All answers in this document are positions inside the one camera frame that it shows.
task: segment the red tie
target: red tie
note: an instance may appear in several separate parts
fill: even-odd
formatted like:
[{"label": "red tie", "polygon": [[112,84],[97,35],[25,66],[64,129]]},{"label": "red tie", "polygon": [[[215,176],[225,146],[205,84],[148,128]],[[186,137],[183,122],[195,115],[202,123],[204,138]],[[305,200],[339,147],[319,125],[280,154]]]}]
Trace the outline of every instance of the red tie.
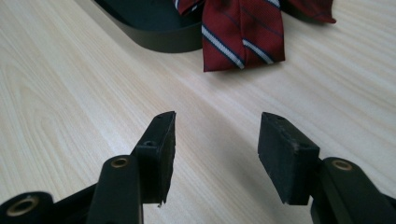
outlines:
[{"label": "red tie", "polygon": [[[180,14],[204,0],[174,0]],[[203,12],[204,71],[245,68],[285,60],[281,4],[291,4],[322,22],[332,18],[332,0],[207,0]]]}]

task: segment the white stripe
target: white stripe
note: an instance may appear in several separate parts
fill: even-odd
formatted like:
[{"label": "white stripe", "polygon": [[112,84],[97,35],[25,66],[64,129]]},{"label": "white stripe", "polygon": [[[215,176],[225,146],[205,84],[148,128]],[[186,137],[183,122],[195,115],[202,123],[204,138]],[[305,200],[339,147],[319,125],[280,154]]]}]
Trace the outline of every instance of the white stripe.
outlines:
[{"label": "white stripe", "polygon": [[242,40],[242,43],[252,49],[254,52],[256,52],[263,60],[265,60],[266,63],[274,63],[268,55],[262,51],[261,49],[257,48],[257,46],[253,45],[252,43],[248,42],[246,39]]},{"label": "white stripe", "polygon": [[233,54],[229,49],[227,49],[221,42],[216,39],[212,34],[210,34],[204,26],[202,26],[202,34],[218,48],[222,53],[224,53],[231,61],[233,61],[240,69],[244,68],[244,64],[238,57]]},{"label": "white stripe", "polygon": [[279,0],[267,0],[267,1],[276,5],[277,7],[280,7]]}]

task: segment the black tray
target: black tray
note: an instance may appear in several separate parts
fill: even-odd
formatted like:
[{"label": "black tray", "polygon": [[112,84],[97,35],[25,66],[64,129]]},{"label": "black tray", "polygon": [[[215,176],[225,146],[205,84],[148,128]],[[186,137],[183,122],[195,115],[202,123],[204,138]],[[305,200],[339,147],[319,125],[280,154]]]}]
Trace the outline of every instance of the black tray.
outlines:
[{"label": "black tray", "polygon": [[180,16],[172,0],[94,0],[138,45],[159,52],[202,47],[202,9]]}]

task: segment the wooden table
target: wooden table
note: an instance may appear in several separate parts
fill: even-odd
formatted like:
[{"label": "wooden table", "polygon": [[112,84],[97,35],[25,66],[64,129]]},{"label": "wooden table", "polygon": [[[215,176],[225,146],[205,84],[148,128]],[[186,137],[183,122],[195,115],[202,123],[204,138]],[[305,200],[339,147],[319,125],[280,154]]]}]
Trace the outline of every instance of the wooden table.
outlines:
[{"label": "wooden table", "polygon": [[203,73],[202,51],[143,49],[92,1],[0,0],[0,203],[55,201],[177,112],[168,202],[146,223],[310,223],[281,203],[257,156],[261,113],[289,119],[320,157],[357,163],[396,196],[396,1],[335,0],[335,25],[283,14],[287,60]]}]

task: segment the striped fabric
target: striped fabric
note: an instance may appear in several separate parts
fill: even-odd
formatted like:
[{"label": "striped fabric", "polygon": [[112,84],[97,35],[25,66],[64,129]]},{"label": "striped fabric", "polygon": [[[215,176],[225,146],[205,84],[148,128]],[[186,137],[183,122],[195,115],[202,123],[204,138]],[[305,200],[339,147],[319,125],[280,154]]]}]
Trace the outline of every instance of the striped fabric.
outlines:
[{"label": "striped fabric", "polygon": [[[174,0],[181,15],[205,0]],[[332,0],[207,0],[203,13],[204,71],[220,71],[285,60],[282,4],[334,23]]]}]

